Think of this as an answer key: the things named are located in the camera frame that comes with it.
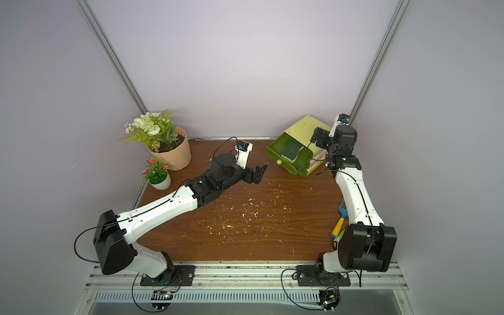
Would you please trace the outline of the yellow green sponge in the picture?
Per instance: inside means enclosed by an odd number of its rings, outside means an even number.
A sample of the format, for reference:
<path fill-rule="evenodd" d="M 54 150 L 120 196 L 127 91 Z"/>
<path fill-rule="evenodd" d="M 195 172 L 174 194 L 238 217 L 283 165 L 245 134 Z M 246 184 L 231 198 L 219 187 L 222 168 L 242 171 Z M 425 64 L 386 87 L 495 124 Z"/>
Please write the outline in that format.
<path fill-rule="evenodd" d="M 302 151 L 303 148 L 304 146 L 301 143 L 291 140 L 289 143 L 285 145 L 285 148 L 282 150 L 281 156 L 286 161 L 294 163 L 298 158 L 300 151 Z"/>

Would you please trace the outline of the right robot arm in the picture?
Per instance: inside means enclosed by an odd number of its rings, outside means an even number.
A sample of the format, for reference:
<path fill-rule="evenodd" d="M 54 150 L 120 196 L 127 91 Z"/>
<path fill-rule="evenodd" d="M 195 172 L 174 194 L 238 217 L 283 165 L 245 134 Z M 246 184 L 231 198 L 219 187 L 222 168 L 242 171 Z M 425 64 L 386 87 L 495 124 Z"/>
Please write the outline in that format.
<path fill-rule="evenodd" d="M 395 249 L 396 231 L 385 225 L 375 210 L 361 163 L 353 154 L 356 140 L 356 130 L 340 122 L 331 131 L 317 127 L 312 135 L 311 143 L 326 150 L 326 164 L 341 190 L 349 219 L 337 249 L 320 255 L 322 272 L 386 272 Z"/>

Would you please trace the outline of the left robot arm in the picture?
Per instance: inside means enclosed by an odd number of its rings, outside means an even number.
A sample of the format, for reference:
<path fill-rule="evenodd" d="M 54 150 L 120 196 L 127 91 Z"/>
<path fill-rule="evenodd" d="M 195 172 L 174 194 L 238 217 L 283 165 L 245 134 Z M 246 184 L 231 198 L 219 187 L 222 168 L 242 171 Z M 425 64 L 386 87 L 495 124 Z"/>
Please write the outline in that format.
<path fill-rule="evenodd" d="M 232 154 L 221 154 L 211 160 L 209 169 L 200 176 L 163 198 L 120 214 L 112 210 L 102 213 L 93 236 L 102 273 L 130 270 L 151 278 L 167 274 L 173 267 L 168 255 L 139 245 L 138 239 L 179 215 L 219 199 L 225 190 L 241 181 L 258 185 L 268 166 L 251 168 L 246 164 Z"/>

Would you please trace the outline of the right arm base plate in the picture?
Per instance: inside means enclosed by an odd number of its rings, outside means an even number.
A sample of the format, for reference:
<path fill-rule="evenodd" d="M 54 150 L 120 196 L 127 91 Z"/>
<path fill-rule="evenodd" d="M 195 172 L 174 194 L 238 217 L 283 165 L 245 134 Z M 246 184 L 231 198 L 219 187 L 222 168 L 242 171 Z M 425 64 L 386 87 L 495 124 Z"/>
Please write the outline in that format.
<path fill-rule="evenodd" d="M 315 265 L 297 265 L 292 278 L 301 287 L 350 287 L 350 277 L 347 273 L 330 273 L 320 271 Z"/>

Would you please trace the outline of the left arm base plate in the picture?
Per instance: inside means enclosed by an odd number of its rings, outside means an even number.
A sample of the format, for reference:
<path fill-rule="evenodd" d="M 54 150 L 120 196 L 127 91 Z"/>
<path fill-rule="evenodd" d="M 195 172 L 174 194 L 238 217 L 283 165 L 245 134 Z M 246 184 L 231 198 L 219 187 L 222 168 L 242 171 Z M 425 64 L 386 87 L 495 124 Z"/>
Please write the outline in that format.
<path fill-rule="evenodd" d="M 195 265 L 169 266 L 167 270 L 156 278 L 143 276 L 140 286 L 191 286 L 196 273 Z"/>

